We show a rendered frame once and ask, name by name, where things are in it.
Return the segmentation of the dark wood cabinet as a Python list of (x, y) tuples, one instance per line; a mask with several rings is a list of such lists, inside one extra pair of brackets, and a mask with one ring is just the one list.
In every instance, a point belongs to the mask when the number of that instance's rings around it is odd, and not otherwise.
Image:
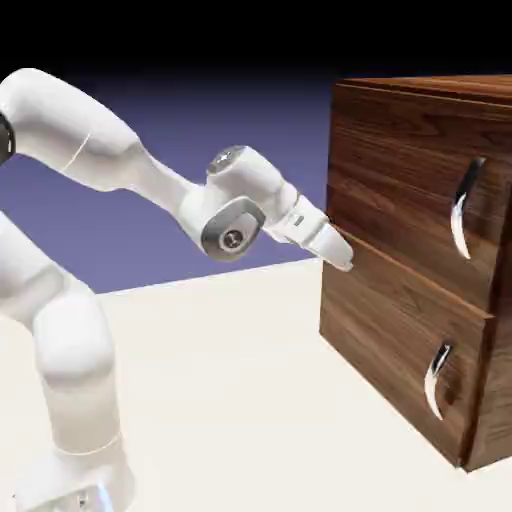
[(512, 458), (512, 73), (345, 78), (326, 212), (326, 341), (451, 464)]

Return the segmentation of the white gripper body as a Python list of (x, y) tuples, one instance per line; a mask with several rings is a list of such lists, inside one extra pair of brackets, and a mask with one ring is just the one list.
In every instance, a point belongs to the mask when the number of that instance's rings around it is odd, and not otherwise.
[(352, 247), (329, 222), (323, 223), (312, 237), (308, 250), (340, 271), (349, 272), (353, 268)]

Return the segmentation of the large dark wood door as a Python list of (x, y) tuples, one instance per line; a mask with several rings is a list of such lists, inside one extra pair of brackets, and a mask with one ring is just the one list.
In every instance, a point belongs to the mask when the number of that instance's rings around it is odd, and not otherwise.
[[(470, 162), (470, 260), (450, 213)], [(512, 106), (378, 88), (333, 88), (327, 208), (346, 232), (483, 311), (512, 202)]]

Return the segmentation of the small dark wood door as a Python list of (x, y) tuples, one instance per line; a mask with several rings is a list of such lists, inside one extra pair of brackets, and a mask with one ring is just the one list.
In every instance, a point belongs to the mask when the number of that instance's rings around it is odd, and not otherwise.
[[(351, 237), (354, 266), (322, 270), (320, 333), (451, 464), (469, 466), (491, 315)], [(442, 343), (438, 420), (424, 377)]]

